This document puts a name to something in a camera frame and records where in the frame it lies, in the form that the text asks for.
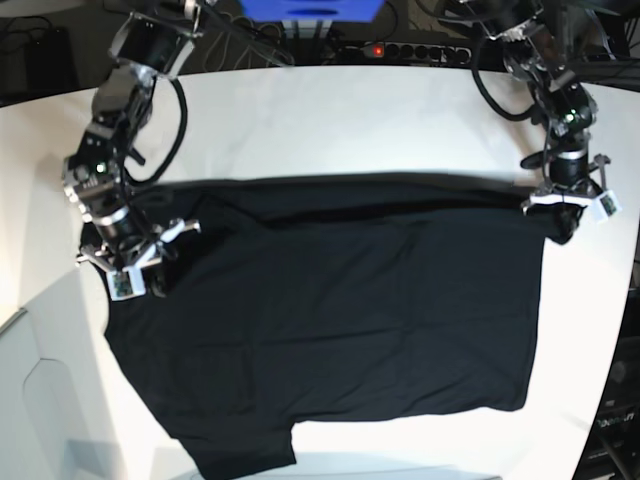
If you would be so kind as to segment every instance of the black device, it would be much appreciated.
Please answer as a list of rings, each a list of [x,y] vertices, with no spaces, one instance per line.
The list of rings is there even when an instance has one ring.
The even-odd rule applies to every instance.
[[[38,97],[80,90],[69,32],[45,31],[24,48],[29,91]]]
[[[594,212],[604,220],[613,215],[619,205],[615,195],[606,188],[605,166],[608,157],[597,155],[589,159],[589,127],[596,121],[597,105],[567,65],[544,22],[544,8],[538,0],[508,2],[481,0],[485,35],[480,38],[471,65],[473,78],[491,108],[510,121],[530,120],[546,131],[541,152],[522,161],[525,169],[541,169],[544,181],[530,196],[523,208],[540,205],[562,205],[573,210],[578,219],[582,210],[596,205]],[[527,82],[533,105],[525,112],[504,110],[489,95],[479,73],[478,54],[488,41],[499,41],[507,70]],[[600,170],[601,184],[590,173]]]
[[[468,67],[473,55],[472,42],[379,42],[342,41],[335,55],[335,65],[393,65],[429,67]]]
[[[611,452],[631,478],[640,476],[640,296],[634,293],[574,480],[620,475]]]

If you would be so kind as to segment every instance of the wire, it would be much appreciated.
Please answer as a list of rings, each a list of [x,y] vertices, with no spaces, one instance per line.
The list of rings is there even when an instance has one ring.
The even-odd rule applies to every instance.
[[[248,43],[251,50],[262,58],[279,67],[288,67],[295,64],[295,59],[284,48],[271,40],[268,36],[261,32],[251,31],[241,26],[234,25],[225,19],[215,8],[209,5],[205,0],[196,0],[202,10],[213,19],[215,26],[238,40]]]
[[[477,23],[477,22],[486,22],[488,20],[495,20],[496,18],[501,17],[506,13],[509,13],[513,7],[517,6],[518,3],[520,3],[520,0],[511,0],[509,2],[506,2],[504,8],[496,12],[484,13],[481,15],[469,15],[467,17],[452,17],[450,15],[438,15],[432,9],[427,7],[424,4],[423,0],[414,0],[414,1],[418,6],[418,8],[422,10],[424,13],[426,13],[427,15],[429,15],[430,17],[433,17],[436,20],[440,20],[442,22],[449,22],[449,23],[469,23],[469,22]]]
[[[378,38],[377,40],[374,40],[373,43],[379,43],[389,40],[398,31],[398,25],[400,24],[400,15],[398,14],[398,9],[394,7],[393,4],[389,1],[384,2],[384,4],[389,7],[391,13],[393,13],[393,28],[388,34],[381,38]]]
[[[542,178],[544,178],[544,184],[546,186],[551,185],[549,175],[547,174],[547,165],[549,163],[549,142],[551,141],[551,121],[548,121],[547,136],[544,140],[544,148],[542,149]]]
[[[640,62],[640,58],[636,58],[634,59],[632,62],[630,62],[629,64],[625,65],[624,67],[622,67],[620,70],[618,70],[616,73],[614,73],[613,75],[610,75],[608,77],[602,77],[600,78],[598,81],[603,81],[603,80],[611,80],[612,78],[616,78],[619,75],[621,75],[622,73],[626,72],[629,68],[632,68],[633,65],[635,65],[636,63]]]
[[[591,67],[594,69],[606,69],[606,68],[620,68],[620,63],[621,62],[614,62],[614,63],[572,62],[569,64],[569,66],[572,69],[581,69],[585,67]],[[633,66],[633,65],[624,65],[624,67],[632,70],[637,70],[640,68],[640,66]]]
[[[633,37],[636,34],[636,30],[638,29],[639,21],[640,21],[640,17],[629,22],[629,31],[627,32],[627,43],[631,43],[631,40],[633,40]]]
[[[0,30],[0,33],[4,33],[7,30],[9,30],[9,28],[11,28],[11,25],[13,25],[16,20],[17,18],[12,18],[11,20],[9,20],[7,24],[4,27],[2,27],[2,30]]]
[[[33,37],[33,35],[31,35],[31,32],[29,30],[11,30],[9,32],[4,32],[3,37],[0,41],[6,40],[11,35],[24,35],[28,38],[28,40],[24,43],[21,43],[17,47],[10,48],[8,50],[0,49],[0,55],[4,55],[4,56],[12,55],[16,52],[19,52],[20,50],[22,50],[24,47],[26,47],[27,45],[29,45],[31,42],[35,40],[35,38]]]
[[[47,28],[49,30],[53,30],[53,23],[51,23],[51,20],[49,20],[47,17],[43,17],[40,15],[31,15],[29,17],[17,17],[17,18],[14,18],[13,20],[41,20],[47,24]],[[13,22],[9,22],[9,25],[5,25],[5,28],[8,28],[11,23]]]
[[[273,28],[275,29],[278,33],[277,33],[277,39],[280,40],[282,38],[282,31],[280,30],[280,27],[278,27],[278,25],[276,25],[275,23],[267,23],[264,25],[261,25],[258,29],[255,28],[255,24],[253,23],[253,20],[251,20],[248,17],[245,16],[238,16],[235,18],[232,18],[231,15],[227,14],[227,13],[221,13],[221,16],[227,17],[230,23],[233,24],[237,24],[237,22],[239,21],[244,21],[247,22],[249,24],[248,27],[243,27],[243,28],[247,28],[251,31],[253,31],[256,34],[260,34],[260,35],[266,35],[266,33],[264,32],[265,30],[269,29],[269,28]],[[203,59],[202,59],[202,70],[205,72],[219,72],[220,70],[222,70],[224,68],[224,64],[227,61],[227,57],[229,54],[229,49],[231,46],[231,34],[229,34],[228,32],[220,32],[218,33],[218,36],[216,37],[216,39],[213,41],[213,43],[211,44],[211,46],[209,46],[209,48],[207,49],[207,51],[205,52],[205,54],[203,55]],[[224,39],[224,45],[222,47],[222,58],[219,62],[219,64],[212,69],[209,69],[209,61],[210,58],[212,56],[212,54],[214,53],[214,51],[216,50],[216,48],[220,45],[220,42]],[[238,57],[238,59],[236,60],[236,63],[233,65],[232,70],[237,70],[240,67],[240,64],[245,60],[248,59],[248,68],[251,68],[251,52],[252,49],[249,45],[247,45],[244,50],[242,51],[242,53],[240,54],[240,56]],[[267,67],[271,65],[270,61],[267,61]]]
[[[152,183],[156,183],[158,180],[160,180],[160,177],[162,177],[164,172],[166,172],[167,168],[169,168],[169,166],[171,165],[171,162],[173,162],[173,159],[175,158],[176,154],[178,153],[178,150],[180,149],[180,146],[182,145],[185,134],[187,133],[187,123],[189,119],[187,97],[184,94],[184,89],[182,88],[182,84],[180,83],[180,80],[178,80],[177,78],[175,80],[171,80],[171,85],[173,86],[173,89],[176,91],[176,96],[178,97],[178,104],[180,105],[180,124],[178,125],[178,133],[176,135],[176,139],[173,141],[171,150],[169,150],[169,153],[165,157],[164,161],[160,164],[160,166],[153,173],[153,175],[151,175],[146,180],[136,180],[135,178],[128,175],[129,183],[131,183],[131,185],[133,185],[134,187],[144,187]],[[136,154],[139,155],[139,157],[144,161],[144,157],[142,157],[142,155],[140,155],[140,153],[137,152],[137,150],[135,152],[130,153],[131,156],[134,156]]]
[[[133,158],[136,161],[136,163],[141,167],[144,167],[144,165],[147,163],[147,160],[142,156],[142,154],[135,147],[131,148],[131,151],[129,152],[129,156]]]
[[[611,50],[611,45],[609,45],[609,37],[607,37],[607,32],[602,26],[602,22],[598,18],[598,15],[596,15],[596,12],[590,9],[586,9],[585,11],[587,12],[587,15],[589,16],[589,18],[591,18],[591,20],[593,21],[593,24],[598,29],[598,32],[600,33],[600,38],[602,39],[602,45],[604,46],[604,49],[609,54],[609,58],[611,60],[616,60],[616,56],[613,54],[613,51]]]
[[[493,99],[493,97],[485,87],[484,83],[482,82],[482,78],[480,77],[480,53],[482,52],[482,48],[484,47],[485,43],[487,43],[487,37],[483,36],[480,38],[480,40],[478,40],[478,43],[476,44],[476,51],[473,54],[473,59],[471,61],[471,74],[473,75],[473,81],[476,83],[480,94],[487,101],[493,111],[505,120],[509,120],[510,122],[522,122],[531,118],[531,115],[533,115],[533,111],[535,109],[535,105],[531,105],[526,111],[522,113],[507,112],[504,108],[498,105],[498,102]]]
[[[626,465],[620,458],[620,455],[618,455],[618,452],[616,452],[613,446],[607,440],[605,440],[605,438],[602,435],[600,434],[597,434],[597,435],[598,435],[598,438],[600,439],[600,443],[602,443],[602,446],[609,454],[609,457],[611,458],[611,460],[613,460],[613,463],[616,464],[616,467],[618,467],[618,470],[620,470],[620,474],[622,475],[622,478],[624,478],[624,480],[634,480],[633,475],[631,475],[631,472],[629,472],[629,469],[626,467]]]

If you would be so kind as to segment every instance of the black cable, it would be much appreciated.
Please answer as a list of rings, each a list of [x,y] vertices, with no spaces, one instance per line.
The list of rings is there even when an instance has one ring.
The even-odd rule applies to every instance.
[[[429,15],[430,17],[440,20],[442,22],[449,23],[477,23],[486,22],[488,20],[495,20],[502,15],[509,13],[511,9],[520,3],[520,0],[511,0],[506,2],[504,8],[496,12],[483,13],[480,15],[469,15],[467,17],[452,17],[450,15],[438,15],[436,12],[427,7],[422,0],[414,0],[420,10]]]
[[[173,162],[173,159],[175,158],[176,154],[178,153],[178,150],[180,149],[180,146],[182,145],[184,136],[187,133],[187,123],[189,118],[189,110],[187,107],[187,97],[184,94],[184,89],[182,88],[182,84],[180,83],[180,80],[178,79],[171,80],[171,85],[173,86],[173,89],[176,91],[176,96],[178,97],[178,103],[180,104],[180,124],[178,125],[178,133],[176,135],[176,139],[173,141],[171,150],[169,150],[169,153],[165,157],[164,161],[160,164],[160,166],[153,173],[153,175],[151,175],[146,180],[136,180],[135,178],[128,175],[128,181],[134,187],[144,187],[147,185],[151,185],[153,183],[156,183],[160,179],[160,177],[162,177],[164,172],[166,172],[167,168],[169,168],[169,166],[171,165],[171,162]],[[142,159],[143,162],[145,161],[144,157],[140,155],[140,153],[137,152],[137,150],[135,149],[132,149],[132,152],[130,152],[129,154],[132,157],[137,154],[140,156],[139,159],[136,159],[137,161],[140,161],[140,159]]]
[[[629,33],[627,34],[627,43],[630,43],[631,40],[633,40],[633,36],[636,34],[636,30],[638,29],[638,21],[640,21],[640,17],[630,22],[630,25],[632,24],[633,26],[630,26],[629,28]]]
[[[244,27],[230,23],[224,18],[220,12],[214,7],[209,5],[205,0],[196,0],[200,8],[211,18],[215,23],[215,27],[227,32],[228,34],[236,37],[238,40],[246,42],[249,47],[262,58],[279,67],[288,67],[295,64],[295,59],[291,53],[287,52],[280,45],[271,41],[266,35],[256,35]]]
[[[542,178],[546,186],[551,185],[549,175],[547,174],[547,165],[549,164],[549,142],[551,141],[551,120],[547,125],[547,136],[544,139],[544,148],[542,149]]]
[[[610,75],[608,77],[603,77],[600,79],[600,81],[602,80],[610,80],[612,78],[616,78],[619,75],[621,75],[622,73],[626,72],[629,68],[631,68],[633,65],[635,65],[636,63],[640,62],[640,58],[636,58],[634,59],[631,63],[625,65],[624,67],[622,67],[620,70],[618,70],[616,73],[614,73],[613,75]]]
[[[141,167],[144,167],[144,165],[147,163],[147,160],[135,147],[131,149],[131,151],[129,152],[129,156],[133,158]]]
[[[606,63],[606,62],[572,62],[572,63],[569,64],[569,67],[571,69],[580,69],[580,68],[585,68],[585,67],[591,67],[591,68],[594,68],[594,69],[620,68],[620,62],[611,62],[611,63]],[[632,69],[632,70],[637,70],[637,69],[640,68],[640,65],[639,66],[625,65],[625,68]]]
[[[604,449],[609,454],[611,460],[613,460],[613,463],[615,463],[618,470],[620,470],[622,478],[624,478],[624,480],[634,480],[633,475],[631,475],[631,472],[629,472],[629,469],[626,467],[615,448],[613,448],[613,446],[602,435],[598,434],[598,438],[600,439],[600,443],[602,443]]]
[[[50,32],[51,29],[50,28],[44,28],[44,27],[33,27],[33,28],[30,28],[27,31],[29,33],[31,33],[31,32],[43,32],[42,36],[44,36],[44,34],[46,34],[47,32]]]
[[[507,112],[504,108],[498,105],[498,102],[493,99],[493,97],[485,87],[484,83],[482,82],[482,78],[480,77],[480,53],[482,52],[482,48],[484,47],[485,43],[487,43],[487,37],[482,36],[476,45],[476,51],[474,52],[473,59],[471,61],[471,74],[473,75],[473,81],[476,83],[480,94],[487,101],[493,111],[505,120],[509,120],[510,122],[522,122],[531,118],[535,109],[535,105],[531,105],[526,111],[522,113]]]
[[[631,57],[628,55],[620,55],[620,54],[616,54],[616,60],[609,60],[608,57],[606,60],[602,61],[602,56],[606,55],[604,53],[591,53],[589,55],[579,55],[576,57],[573,57],[571,59],[569,59],[569,62],[577,62],[578,60],[581,61],[582,63],[585,64],[591,64],[591,63],[595,63],[596,65],[612,65],[615,64],[616,62],[620,62],[624,61],[624,60],[638,60],[638,57]],[[592,61],[585,61],[585,59],[589,60],[591,57],[595,57]]]
[[[389,38],[391,38],[398,31],[398,25],[400,24],[400,15],[398,14],[398,9],[394,7],[391,2],[387,1],[387,2],[384,2],[384,4],[387,7],[389,7],[389,9],[391,10],[391,13],[393,13],[393,28],[388,34],[384,35],[381,38],[378,38],[377,40],[374,40],[373,43],[384,42]]]
[[[53,30],[53,23],[51,23],[51,20],[49,20],[47,17],[43,17],[41,15],[31,15],[29,17],[20,17],[20,18],[24,20],[42,20],[47,24],[47,28],[49,30]]]
[[[27,45],[29,45],[31,42],[35,40],[29,30],[11,30],[9,32],[3,32],[3,36],[2,36],[2,39],[0,39],[0,42],[9,38],[10,35],[25,35],[26,37],[28,37],[28,40],[25,43],[18,45],[17,47],[10,48],[9,50],[0,49],[0,55],[11,55],[16,52],[19,52],[20,50],[22,50],[24,47],[26,47]]]
[[[16,20],[17,18],[12,18],[11,20],[9,20],[7,24],[4,27],[2,27],[2,30],[0,30],[0,33],[4,33],[7,30],[9,30],[9,28],[11,28],[11,25],[13,25]]]

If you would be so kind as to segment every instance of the electronic equipment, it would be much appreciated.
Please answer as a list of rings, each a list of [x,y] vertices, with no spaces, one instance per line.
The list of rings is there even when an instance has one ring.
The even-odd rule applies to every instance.
[[[620,206],[607,189],[605,178],[610,160],[604,155],[589,159],[588,129],[596,119],[596,104],[560,55],[538,0],[468,1],[464,3],[473,13],[466,17],[438,15],[422,0],[415,1],[441,21],[480,24],[484,34],[470,66],[481,94],[505,119],[531,120],[545,128],[547,138],[542,151],[522,162],[524,168],[541,169],[545,179],[523,204],[524,214],[535,215],[540,209],[551,208],[568,233],[578,228],[587,206],[593,206],[591,210],[601,220],[615,214]],[[289,52],[261,32],[228,22],[216,10],[215,3],[216,0],[171,0],[160,4],[168,13],[154,5],[129,17],[113,41],[110,54],[115,66],[95,94],[91,123],[77,152],[65,161],[65,193],[78,206],[83,220],[93,223],[99,237],[84,239],[78,262],[91,262],[105,272],[114,301],[142,296],[149,290],[164,295],[163,265],[177,257],[171,243],[180,235],[199,231],[197,219],[152,225],[137,201],[146,185],[160,179],[184,137],[187,105],[176,76],[195,42],[207,29],[215,28],[246,42],[270,64],[295,63]],[[324,18],[324,14],[318,13],[318,17]],[[484,88],[478,52],[482,53],[489,41],[499,43],[508,71],[529,86],[534,105],[526,112],[506,112]],[[380,60],[376,58],[380,56],[397,57],[410,64],[438,66],[466,64],[471,53],[464,47],[406,43],[345,49],[349,50],[371,61]],[[129,175],[125,161],[131,157],[144,164],[133,141],[151,115],[158,78],[171,80],[180,101],[182,122],[160,169],[141,182]],[[591,173],[598,170],[600,184],[591,178]]]
[[[608,449],[632,478],[640,475],[640,297],[634,294],[627,300],[607,383],[574,480],[619,473]]]
[[[425,65],[430,67],[469,67],[473,55],[469,46],[456,46],[454,42],[342,42],[337,64],[369,65]]]
[[[24,48],[29,92],[43,97],[80,90],[69,32],[47,30]]]

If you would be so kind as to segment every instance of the black cable bundle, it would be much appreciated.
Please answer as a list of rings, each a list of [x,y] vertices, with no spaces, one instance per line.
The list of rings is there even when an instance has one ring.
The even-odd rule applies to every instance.
[[[493,111],[496,112],[505,120],[509,120],[510,122],[522,122],[524,120],[531,118],[535,109],[535,105],[531,105],[531,107],[529,107],[526,111],[522,113],[507,112],[504,108],[498,105],[498,102],[496,102],[493,99],[493,97],[487,90],[487,87],[485,87],[482,81],[482,78],[480,78],[480,55],[486,43],[487,43],[487,37],[485,36],[482,36],[480,40],[478,40],[478,43],[475,49],[476,51],[474,52],[473,59],[471,61],[471,74],[473,75],[473,81],[476,83],[478,90],[480,90],[480,94],[487,101],[487,103],[493,109]]]
[[[167,169],[171,165],[171,162],[173,162],[173,159],[175,158],[176,154],[178,153],[178,150],[180,149],[180,146],[182,145],[184,136],[187,133],[187,123],[189,120],[189,109],[187,107],[187,98],[184,94],[184,89],[182,88],[182,84],[180,83],[180,80],[178,80],[177,78],[175,80],[171,80],[171,85],[173,86],[173,89],[176,91],[176,96],[178,97],[178,103],[180,104],[180,124],[178,125],[178,133],[176,135],[176,139],[173,141],[171,150],[169,150],[169,153],[167,154],[163,162],[160,164],[158,169],[153,173],[153,175],[151,175],[149,178],[147,178],[146,180],[136,180],[127,172],[126,175],[127,175],[128,183],[134,187],[145,187],[153,183],[156,183],[158,180],[160,180],[160,177],[164,175],[164,173],[167,171]],[[144,165],[146,163],[144,157],[135,148],[131,150],[131,152],[129,153],[129,156],[134,158],[140,165]]]
[[[290,67],[295,64],[293,55],[274,42],[268,35],[252,28],[244,28],[229,22],[220,12],[209,5],[205,0],[197,0],[202,11],[212,20],[214,28],[234,36],[238,40],[246,42],[249,47],[262,58],[279,67]]]
[[[27,29],[17,29],[17,30],[9,30],[11,28],[11,26],[17,21],[17,20],[40,20],[42,22],[46,23],[46,27],[31,27],[31,28],[27,28]],[[28,38],[28,40],[25,43],[22,43],[20,45],[18,45],[17,47],[14,47],[12,49],[0,49],[0,55],[11,55],[12,53],[16,53],[20,50],[22,50],[24,47],[26,47],[29,43],[33,42],[34,40],[36,40],[36,38],[33,36],[33,32],[44,32],[45,34],[51,30],[53,30],[53,23],[51,23],[51,20],[49,20],[46,17],[42,17],[42,16],[30,16],[30,17],[16,17],[16,18],[12,18],[11,20],[9,20],[7,22],[7,24],[2,27],[2,29],[0,29],[0,42],[4,41],[5,39],[9,38],[12,35],[21,35],[24,36],[26,38]]]

